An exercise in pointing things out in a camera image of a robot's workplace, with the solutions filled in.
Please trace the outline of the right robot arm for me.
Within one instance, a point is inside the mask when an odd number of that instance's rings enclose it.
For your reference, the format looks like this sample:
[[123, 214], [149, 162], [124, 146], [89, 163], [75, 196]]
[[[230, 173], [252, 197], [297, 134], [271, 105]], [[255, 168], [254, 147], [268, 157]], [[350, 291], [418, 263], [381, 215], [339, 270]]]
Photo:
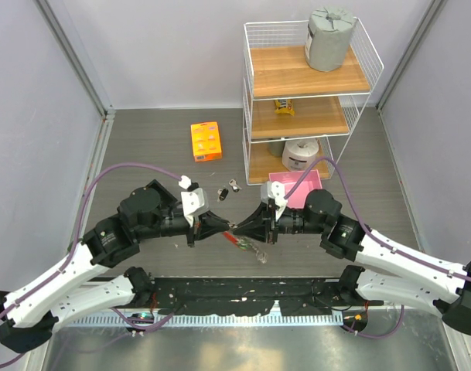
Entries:
[[324, 189], [312, 190], [301, 209], [287, 207], [280, 195], [263, 196], [234, 234], [264, 243], [276, 243], [281, 234], [317, 234], [325, 252], [350, 262], [337, 286], [342, 302], [406, 305], [471, 335], [471, 261], [455, 263], [406, 247], [341, 209]]

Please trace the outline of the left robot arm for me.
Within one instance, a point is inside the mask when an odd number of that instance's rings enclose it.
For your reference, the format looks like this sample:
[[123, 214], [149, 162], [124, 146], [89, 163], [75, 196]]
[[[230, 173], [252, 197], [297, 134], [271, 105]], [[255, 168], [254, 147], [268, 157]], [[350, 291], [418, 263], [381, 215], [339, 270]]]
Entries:
[[209, 210], [201, 189], [177, 199], [159, 182], [134, 190], [116, 214], [78, 240], [73, 252], [17, 291], [0, 291], [0, 343], [22, 354], [47, 342], [64, 325], [103, 308], [151, 302], [154, 285], [140, 267], [100, 286], [80, 286], [136, 255], [145, 240], [185, 236], [189, 246], [229, 230], [227, 220]]

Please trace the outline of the metal keyring holder red grip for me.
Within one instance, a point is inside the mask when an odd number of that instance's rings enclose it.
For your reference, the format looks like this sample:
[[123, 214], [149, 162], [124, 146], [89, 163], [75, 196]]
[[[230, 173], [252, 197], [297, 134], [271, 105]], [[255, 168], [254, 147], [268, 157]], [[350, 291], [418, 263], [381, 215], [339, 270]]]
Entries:
[[229, 222], [228, 230], [222, 232], [224, 238], [237, 247], [239, 250], [245, 252], [254, 253], [257, 261], [261, 264], [266, 264], [268, 262], [268, 254], [259, 248], [259, 246], [248, 237], [238, 237], [234, 235], [234, 229], [237, 227], [236, 224]]

